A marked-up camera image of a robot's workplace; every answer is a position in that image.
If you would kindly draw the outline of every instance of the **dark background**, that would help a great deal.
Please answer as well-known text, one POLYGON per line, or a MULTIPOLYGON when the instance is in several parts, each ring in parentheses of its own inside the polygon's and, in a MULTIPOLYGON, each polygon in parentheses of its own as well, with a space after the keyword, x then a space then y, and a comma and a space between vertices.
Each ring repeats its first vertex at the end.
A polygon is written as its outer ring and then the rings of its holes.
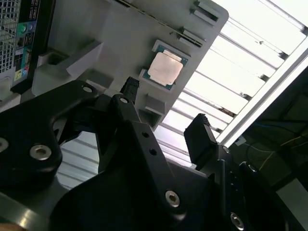
POLYGON ((275 190, 298 178, 308 190, 308 68, 244 132, 245 144, 233 144, 234 161, 261 168, 275 190), (283 146, 290 139, 297 138, 283 146))

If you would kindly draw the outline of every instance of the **cable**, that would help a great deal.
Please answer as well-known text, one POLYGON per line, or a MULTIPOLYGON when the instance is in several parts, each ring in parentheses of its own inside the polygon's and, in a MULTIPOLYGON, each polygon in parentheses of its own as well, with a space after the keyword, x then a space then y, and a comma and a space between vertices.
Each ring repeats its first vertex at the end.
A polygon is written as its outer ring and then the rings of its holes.
POLYGON ((292 148, 297 148, 297 147, 302 146, 302 145, 304 145, 304 144, 306 144, 306 143, 308 143, 308 141, 306 141, 306 142, 304 142, 304 143, 301 143, 301 144, 299 144, 299 145, 296 145, 296 146, 294 146, 294 147, 292 147, 292 148))
MULTIPOLYGON (((290 139, 290 140, 288 140, 287 142, 284 142, 283 144, 281 144, 280 147, 286 145, 286 144, 289 143, 289 142, 295 141, 295 140, 297 140, 297 139, 299 139, 299 138, 302 138, 302 136, 299 136, 299 137, 290 139)), ((259 168, 259 170, 261 170, 261 169, 263 168, 263 166, 266 164, 266 162, 270 159, 270 157, 271 157, 274 153, 275 153, 275 151, 272 152, 272 153, 268 156, 268 158, 265 159, 265 161, 263 162, 263 164, 261 165, 261 167, 259 168)))
POLYGON ((292 131, 292 130, 290 130, 290 129, 288 129, 288 128, 279 126, 279 125, 273 125, 273 124, 267 125, 267 124, 260 124, 260 123, 254 123, 254 125, 260 126, 260 127, 263 127, 263 128, 281 128, 281 129, 284 129, 284 130, 286 130, 286 131, 288 131, 288 132, 290 132, 290 133, 293 133, 293 134, 295 134, 295 135, 298 135, 297 132, 292 131))
POLYGON ((248 144, 248 143, 243 143, 243 145, 250 146, 251 148, 253 148, 253 149, 255 149, 255 150, 259 151, 259 152, 262 152, 262 153, 271 153, 271 152, 273 152, 273 151, 267 151, 267 150, 258 149, 256 147, 252 146, 252 144, 248 144))

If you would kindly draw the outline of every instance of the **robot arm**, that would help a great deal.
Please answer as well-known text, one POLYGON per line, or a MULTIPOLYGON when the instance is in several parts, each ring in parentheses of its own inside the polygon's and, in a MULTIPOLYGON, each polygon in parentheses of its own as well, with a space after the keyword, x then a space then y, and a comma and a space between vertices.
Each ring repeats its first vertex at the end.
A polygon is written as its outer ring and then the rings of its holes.
POLYGON ((258 170, 233 163, 205 115, 184 132, 196 169, 167 161, 136 112, 137 89, 129 78, 110 97, 72 81, 1 113, 4 213, 22 208, 29 230, 304 230, 258 170), (100 173, 63 195, 60 145, 81 131, 96 134, 100 173))

